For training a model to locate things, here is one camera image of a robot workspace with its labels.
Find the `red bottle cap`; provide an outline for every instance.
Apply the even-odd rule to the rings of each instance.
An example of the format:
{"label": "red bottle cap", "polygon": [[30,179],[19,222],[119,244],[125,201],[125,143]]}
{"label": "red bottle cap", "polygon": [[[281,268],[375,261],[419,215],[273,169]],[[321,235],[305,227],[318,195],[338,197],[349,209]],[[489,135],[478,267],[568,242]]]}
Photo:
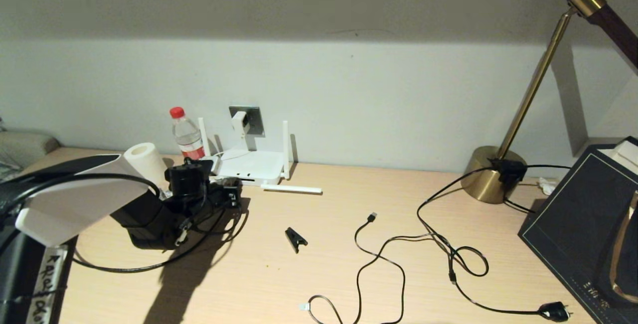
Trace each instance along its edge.
{"label": "red bottle cap", "polygon": [[170,109],[170,116],[173,118],[184,117],[184,109],[181,107],[173,107]]}

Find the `toilet paper roll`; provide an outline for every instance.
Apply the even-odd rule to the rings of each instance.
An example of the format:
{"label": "toilet paper roll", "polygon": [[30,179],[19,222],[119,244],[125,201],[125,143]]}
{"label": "toilet paper roll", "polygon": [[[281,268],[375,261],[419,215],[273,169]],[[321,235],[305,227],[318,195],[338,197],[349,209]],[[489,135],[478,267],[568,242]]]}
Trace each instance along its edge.
{"label": "toilet paper roll", "polygon": [[166,165],[160,157],[155,145],[150,142],[140,143],[124,153],[124,158],[139,172],[144,178],[157,185],[165,183],[164,171]]}

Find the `gold trim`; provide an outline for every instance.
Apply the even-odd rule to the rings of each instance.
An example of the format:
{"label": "gold trim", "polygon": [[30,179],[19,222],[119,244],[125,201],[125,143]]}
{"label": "gold trim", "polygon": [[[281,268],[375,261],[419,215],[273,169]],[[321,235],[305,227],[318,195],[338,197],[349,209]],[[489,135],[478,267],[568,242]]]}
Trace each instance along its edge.
{"label": "gold trim", "polygon": [[616,284],[616,276],[618,275],[618,262],[620,261],[620,252],[623,249],[623,242],[625,240],[625,233],[627,232],[627,227],[629,226],[629,222],[631,221],[632,216],[636,212],[636,207],[638,206],[638,191],[634,192],[634,196],[632,197],[631,202],[629,203],[629,209],[627,210],[627,215],[623,218],[622,224],[620,224],[620,229],[618,229],[618,235],[616,236],[616,240],[614,242],[614,249],[611,256],[611,268],[609,269],[609,282],[611,283],[611,289],[627,301],[631,303],[638,304],[638,297],[635,295],[625,294],[620,286]]}
{"label": "gold trim", "polygon": [[607,4],[607,0],[569,0],[584,17],[590,17]]}

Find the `plastic water bottle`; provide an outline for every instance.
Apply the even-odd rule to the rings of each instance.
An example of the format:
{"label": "plastic water bottle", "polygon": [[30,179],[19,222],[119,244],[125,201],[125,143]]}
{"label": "plastic water bottle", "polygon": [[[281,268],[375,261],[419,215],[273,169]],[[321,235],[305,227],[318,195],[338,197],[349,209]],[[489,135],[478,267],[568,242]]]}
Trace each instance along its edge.
{"label": "plastic water bottle", "polygon": [[184,157],[200,159],[204,156],[201,133],[197,126],[184,114],[181,107],[170,109],[170,116],[173,117],[173,136]]}

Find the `black clip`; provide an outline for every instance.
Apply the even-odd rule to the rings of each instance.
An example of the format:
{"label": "black clip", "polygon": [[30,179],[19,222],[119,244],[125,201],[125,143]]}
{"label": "black clip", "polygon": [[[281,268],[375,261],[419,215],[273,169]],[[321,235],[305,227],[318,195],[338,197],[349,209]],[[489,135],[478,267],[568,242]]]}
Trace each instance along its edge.
{"label": "black clip", "polygon": [[308,245],[308,241],[290,227],[286,229],[286,236],[288,240],[290,240],[290,244],[292,244],[292,249],[295,250],[295,253],[299,253],[299,244]]}

